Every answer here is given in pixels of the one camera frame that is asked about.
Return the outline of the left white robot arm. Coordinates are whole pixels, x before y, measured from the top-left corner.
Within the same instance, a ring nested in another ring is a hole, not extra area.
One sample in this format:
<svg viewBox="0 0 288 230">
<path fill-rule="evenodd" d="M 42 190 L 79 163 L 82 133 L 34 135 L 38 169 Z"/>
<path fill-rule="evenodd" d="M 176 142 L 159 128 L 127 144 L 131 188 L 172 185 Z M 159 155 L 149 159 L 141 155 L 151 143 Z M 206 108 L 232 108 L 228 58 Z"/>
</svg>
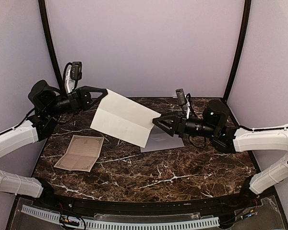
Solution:
<svg viewBox="0 0 288 230">
<path fill-rule="evenodd" d="M 0 132 L 0 159 L 26 145 L 49 138 L 61 115 L 87 111 L 107 94 L 107 89 L 83 86 L 63 95 L 45 80 L 38 81 L 28 95 L 34 108 L 18 125 Z M 1 169 L 0 192 L 39 198 L 48 209 L 58 205 L 52 186 L 44 179 L 24 177 Z"/>
</svg>

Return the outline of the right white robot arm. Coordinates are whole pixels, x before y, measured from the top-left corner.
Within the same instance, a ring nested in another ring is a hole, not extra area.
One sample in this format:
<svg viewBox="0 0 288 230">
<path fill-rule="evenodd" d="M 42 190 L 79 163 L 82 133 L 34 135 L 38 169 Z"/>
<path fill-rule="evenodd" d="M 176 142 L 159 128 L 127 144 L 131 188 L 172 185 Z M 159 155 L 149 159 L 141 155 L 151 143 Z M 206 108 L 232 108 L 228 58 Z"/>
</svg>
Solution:
<svg viewBox="0 0 288 230">
<path fill-rule="evenodd" d="M 249 150 L 284 150 L 286 154 L 264 171 L 248 177 L 235 203 L 245 208 L 264 190 L 288 178 L 288 124 L 268 128 L 227 127 L 230 110 L 221 101 L 211 100 L 201 119 L 172 112 L 153 119 L 153 124 L 170 136 L 204 137 L 222 153 Z"/>
</svg>

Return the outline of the grey envelope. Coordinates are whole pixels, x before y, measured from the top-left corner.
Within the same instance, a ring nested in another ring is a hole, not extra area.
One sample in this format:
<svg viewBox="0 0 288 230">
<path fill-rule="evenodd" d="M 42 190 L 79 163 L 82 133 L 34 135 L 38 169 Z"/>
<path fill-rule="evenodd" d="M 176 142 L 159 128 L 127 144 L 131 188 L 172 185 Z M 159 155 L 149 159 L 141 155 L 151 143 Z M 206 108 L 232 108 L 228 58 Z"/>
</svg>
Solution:
<svg viewBox="0 0 288 230">
<path fill-rule="evenodd" d="M 184 147 L 184 143 L 178 136 L 171 137 L 158 127 L 154 127 L 149 135 L 145 148 L 140 147 L 140 152 L 152 152 Z"/>
</svg>

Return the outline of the white letter paper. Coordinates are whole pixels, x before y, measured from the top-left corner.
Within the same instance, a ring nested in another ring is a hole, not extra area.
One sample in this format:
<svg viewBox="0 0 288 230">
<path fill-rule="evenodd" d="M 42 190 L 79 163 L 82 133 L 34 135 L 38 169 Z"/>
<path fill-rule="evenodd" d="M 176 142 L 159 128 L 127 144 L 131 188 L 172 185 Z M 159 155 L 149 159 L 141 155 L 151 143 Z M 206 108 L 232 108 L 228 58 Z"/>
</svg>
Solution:
<svg viewBox="0 0 288 230">
<path fill-rule="evenodd" d="M 116 92 L 107 92 L 99 103 L 90 128 L 144 148 L 154 127 L 153 119 L 161 114 Z"/>
</svg>

